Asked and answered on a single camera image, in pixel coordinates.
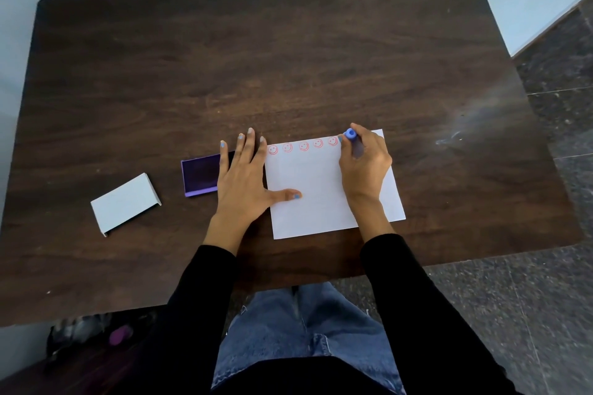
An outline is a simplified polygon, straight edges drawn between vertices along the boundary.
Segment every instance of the blue denim jeans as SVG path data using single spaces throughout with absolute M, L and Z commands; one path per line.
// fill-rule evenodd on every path
M 383 326 L 330 283 L 258 292 L 221 343 L 212 388 L 259 361 L 335 356 L 404 394 Z

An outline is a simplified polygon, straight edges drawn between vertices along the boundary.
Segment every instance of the black sleeve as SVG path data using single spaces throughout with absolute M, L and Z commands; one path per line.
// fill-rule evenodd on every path
M 414 258 L 403 237 L 384 234 L 360 252 L 408 395 L 515 394 L 492 354 Z
M 209 393 L 236 277 L 232 253 L 199 247 L 130 373 L 111 393 Z

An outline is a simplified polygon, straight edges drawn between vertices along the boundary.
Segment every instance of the person's left arm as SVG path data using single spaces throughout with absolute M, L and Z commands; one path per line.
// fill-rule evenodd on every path
M 229 166 L 221 141 L 218 208 L 177 289 L 142 345 L 132 370 L 112 393 L 180 388 L 208 393 L 218 357 L 229 299 L 237 276 L 237 252 L 252 221 L 272 204 L 299 198 L 295 189 L 263 187 L 267 144 L 255 131 L 240 134 Z

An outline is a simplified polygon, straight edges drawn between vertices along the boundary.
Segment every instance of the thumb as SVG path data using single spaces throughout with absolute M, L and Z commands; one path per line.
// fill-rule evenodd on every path
M 343 134 L 338 136 L 342 143 L 342 155 L 340 155 L 340 164 L 344 164 L 347 160 L 352 159 L 352 143 Z
M 268 190 L 267 194 L 270 197 L 270 205 L 302 198 L 301 191 L 297 189 Z

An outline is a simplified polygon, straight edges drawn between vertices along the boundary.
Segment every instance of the white paper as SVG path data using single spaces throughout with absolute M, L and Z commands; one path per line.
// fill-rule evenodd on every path
M 156 204 L 161 201 L 145 173 L 91 202 L 103 236 Z
M 374 132 L 383 136 L 382 129 Z M 298 189 L 303 196 L 271 207 L 274 239 L 358 226 L 342 189 L 340 147 L 337 136 L 268 146 L 268 189 Z M 379 198 L 389 222 L 406 218 L 391 167 Z

